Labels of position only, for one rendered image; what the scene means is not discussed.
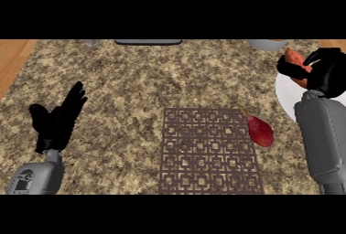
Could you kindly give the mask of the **grey rounded bowl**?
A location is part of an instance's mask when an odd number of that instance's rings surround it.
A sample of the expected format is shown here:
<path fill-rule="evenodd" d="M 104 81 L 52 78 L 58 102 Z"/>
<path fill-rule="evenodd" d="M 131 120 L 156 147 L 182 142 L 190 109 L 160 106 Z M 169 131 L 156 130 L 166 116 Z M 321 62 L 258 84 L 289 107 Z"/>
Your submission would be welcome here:
<path fill-rule="evenodd" d="M 286 47 L 289 40 L 250 39 L 249 43 L 258 49 L 265 51 L 277 51 Z"/>

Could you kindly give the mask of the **orange sweet potato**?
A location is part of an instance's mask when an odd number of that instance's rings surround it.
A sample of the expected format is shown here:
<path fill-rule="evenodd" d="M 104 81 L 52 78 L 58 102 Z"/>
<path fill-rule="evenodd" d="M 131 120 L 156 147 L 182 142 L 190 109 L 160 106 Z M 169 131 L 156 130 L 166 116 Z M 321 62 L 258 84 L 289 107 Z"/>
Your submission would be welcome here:
<path fill-rule="evenodd" d="M 293 64 L 298 65 L 306 72 L 312 71 L 312 66 L 305 66 L 304 62 L 305 62 L 305 57 L 302 56 L 302 54 L 295 51 L 292 48 L 289 48 L 286 50 L 286 61 Z M 302 79 L 299 80 L 296 77 L 292 77 L 292 80 L 296 82 L 296 84 L 305 89 L 306 88 L 306 82 L 308 79 Z"/>

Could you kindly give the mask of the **white plate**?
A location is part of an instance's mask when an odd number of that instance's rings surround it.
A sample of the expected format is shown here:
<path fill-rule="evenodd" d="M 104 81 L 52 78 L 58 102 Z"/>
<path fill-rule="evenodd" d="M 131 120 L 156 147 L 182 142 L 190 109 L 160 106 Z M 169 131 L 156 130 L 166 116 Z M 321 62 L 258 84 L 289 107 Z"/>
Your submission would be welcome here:
<path fill-rule="evenodd" d="M 295 104 L 302 100 L 306 91 L 309 90 L 304 89 L 289 76 L 281 73 L 277 75 L 275 96 L 278 97 L 281 107 L 293 120 L 296 120 Z M 332 113 L 346 122 L 346 91 L 336 98 L 329 99 L 324 98 L 323 95 L 321 98 L 329 104 Z"/>

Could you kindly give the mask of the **dark red pepper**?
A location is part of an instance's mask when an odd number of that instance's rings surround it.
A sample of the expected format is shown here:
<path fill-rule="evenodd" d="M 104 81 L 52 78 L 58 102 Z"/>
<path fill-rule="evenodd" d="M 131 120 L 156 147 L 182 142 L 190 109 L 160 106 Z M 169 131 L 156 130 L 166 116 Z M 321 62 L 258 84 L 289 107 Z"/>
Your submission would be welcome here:
<path fill-rule="evenodd" d="M 249 135 L 253 142 L 261 147 L 271 147 L 274 144 L 274 130 L 271 125 L 261 118 L 250 115 L 244 109 L 241 109 L 241 112 L 244 114 Z"/>

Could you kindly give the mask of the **dark grey flat appliance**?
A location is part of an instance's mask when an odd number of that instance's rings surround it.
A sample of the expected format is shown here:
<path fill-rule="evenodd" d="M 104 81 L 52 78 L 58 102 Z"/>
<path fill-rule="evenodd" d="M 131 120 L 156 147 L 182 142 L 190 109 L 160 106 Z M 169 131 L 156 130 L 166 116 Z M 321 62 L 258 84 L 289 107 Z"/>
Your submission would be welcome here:
<path fill-rule="evenodd" d="M 117 44 L 131 46 L 172 46 L 182 43 L 182 39 L 116 39 Z"/>

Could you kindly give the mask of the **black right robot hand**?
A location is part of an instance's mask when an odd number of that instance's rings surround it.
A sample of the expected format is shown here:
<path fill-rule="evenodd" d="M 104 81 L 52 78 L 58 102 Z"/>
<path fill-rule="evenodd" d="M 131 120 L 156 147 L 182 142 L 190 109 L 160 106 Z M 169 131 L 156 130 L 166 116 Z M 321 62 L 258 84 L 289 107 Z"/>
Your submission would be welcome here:
<path fill-rule="evenodd" d="M 308 79 L 306 89 L 323 93 L 324 98 L 336 98 L 346 91 L 346 54 L 340 48 L 318 48 L 306 57 L 304 65 L 312 66 L 306 72 L 281 56 L 277 71 L 299 80 Z"/>

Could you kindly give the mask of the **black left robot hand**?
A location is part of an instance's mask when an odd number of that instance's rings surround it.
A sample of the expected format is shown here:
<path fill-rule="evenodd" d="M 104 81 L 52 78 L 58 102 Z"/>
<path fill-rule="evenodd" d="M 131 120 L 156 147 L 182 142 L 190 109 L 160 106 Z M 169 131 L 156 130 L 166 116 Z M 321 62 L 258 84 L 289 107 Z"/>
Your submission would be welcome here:
<path fill-rule="evenodd" d="M 85 85 L 82 81 L 77 81 L 63 104 L 51 112 L 43 105 L 37 103 L 30 105 L 33 127 L 39 133 L 36 148 L 39 154 L 51 149 L 63 151 L 67 148 L 86 101 Z"/>

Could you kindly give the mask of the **brown patterned placemat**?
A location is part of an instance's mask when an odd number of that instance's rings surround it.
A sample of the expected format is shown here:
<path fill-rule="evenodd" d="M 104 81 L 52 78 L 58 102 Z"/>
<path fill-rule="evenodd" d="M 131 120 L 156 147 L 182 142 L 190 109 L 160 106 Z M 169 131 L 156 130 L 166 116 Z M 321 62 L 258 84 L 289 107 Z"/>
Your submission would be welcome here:
<path fill-rule="evenodd" d="M 159 193 L 264 193 L 255 143 L 238 109 L 165 109 Z"/>

